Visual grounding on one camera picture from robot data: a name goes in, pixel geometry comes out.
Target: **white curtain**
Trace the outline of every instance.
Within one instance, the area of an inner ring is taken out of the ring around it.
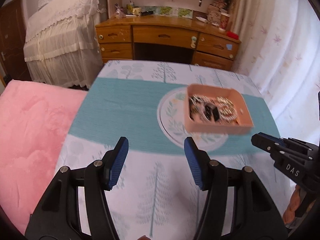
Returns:
[[[308,0],[240,0],[234,71],[249,76],[282,137],[319,143],[320,21]]]
[[[23,50],[32,80],[89,88],[103,66],[94,27],[99,22],[99,12],[72,16],[27,41]]]

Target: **wooden door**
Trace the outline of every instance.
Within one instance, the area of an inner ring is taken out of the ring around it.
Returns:
[[[13,79],[31,81],[23,54],[25,37],[21,0],[13,0],[0,8],[0,62]]]

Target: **white plate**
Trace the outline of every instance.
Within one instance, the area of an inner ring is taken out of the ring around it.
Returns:
[[[213,151],[221,147],[228,139],[227,134],[188,133],[184,126],[183,101],[186,88],[177,88],[160,100],[157,109],[159,126],[166,137],[175,145],[183,148],[184,139],[191,136],[199,149]]]

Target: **pink blanket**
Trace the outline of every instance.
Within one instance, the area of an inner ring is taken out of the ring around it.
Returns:
[[[0,96],[0,205],[22,234],[86,94],[11,81]]]

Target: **white lace cloth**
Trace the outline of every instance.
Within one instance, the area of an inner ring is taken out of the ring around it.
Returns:
[[[100,13],[59,21],[26,42],[23,48],[34,82],[89,88],[102,68],[94,26]]]
[[[82,17],[95,14],[98,4],[99,0],[52,0],[29,18],[26,42],[58,21],[72,16]]]

